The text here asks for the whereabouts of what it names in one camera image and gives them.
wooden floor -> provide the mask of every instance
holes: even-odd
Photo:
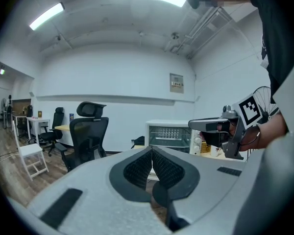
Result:
[[[20,146],[25,145],[24,141],[25,139],[21,139]],[[53,150],[51,157],[48,156],[47,152],[43,154],[49,172],[42,173],[34,177],[33,181],[31,181],[18,155],[13,132],[11,129],[4,129],[3,123],[0,122],[0,161],[5,159],[0,162],[0,186],[6,196],[13,198],[26,207],[44,188],[67,173],[60,152]],[[29,163],[33,161],[28,159],[25,162]],[[146,191],[150,194],[152,193],[154,183],[155,181],[150,181],[147,184]],[[167,212],[166,208],[159,206],[154,200],[151,206],[158,217],[164,222]]]

black bag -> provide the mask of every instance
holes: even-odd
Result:
[[[134,146],[136,146],[136,145],[145,145],[145,137],[144,136],[141,136],[141,137],[135,139],[134,140],[134,145],[132,146],[131,149],[133,149]]]

cable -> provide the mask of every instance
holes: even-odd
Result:
[[[16,153],[16,152],[18,152],[18,151],[13,151],[13,152],[10,152],[10,153],[7,153],[7,154],[0,155],[0,158],[3,157],[3,156],[6,156],[6,155],[12,154],[12,153]]]
[[[254,139],[252,142],[245,143],[245,144],[241,144],[241,146],[245,146],[245,145],[249,145],[249,144],[251,144],[251,143],[254,143],[254,142],[257,140],[257,138],[258,138],[259,136],[260,136],[260,132],[258,132],[257,136],[255,137],[255,139]]]
[[[13,154],[13,155],[11,155],[11,156],[5,158],[5,159],[2,159],[2,160],[0,161],[0,163],[1,163],[2,161],[4,161],[4,160],[6,160],[6,159],[8,159],[8,158],[11,158],[11,157],[13,157],[13,156],[16,156],[16,155],[17,155],[17,154]]]
[[[247,159],[245,161],[245,163],[247,163],[249,156],[251,155],[251,149],[247,150]]]

black sleeve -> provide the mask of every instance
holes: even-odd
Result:
[[[294,0],[250,0],[259,10],[268,55],[271,95],[294,66]]]

ceiling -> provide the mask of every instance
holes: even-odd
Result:
[[[30,29],[59,2],[63,12],[36,31]],[[230,20],[222,8],[193,10],[187,3],[180,8],[158,0],[21,0],[5,32],[15,44],[43,57],[85,45],[128,43],[192,59]]]

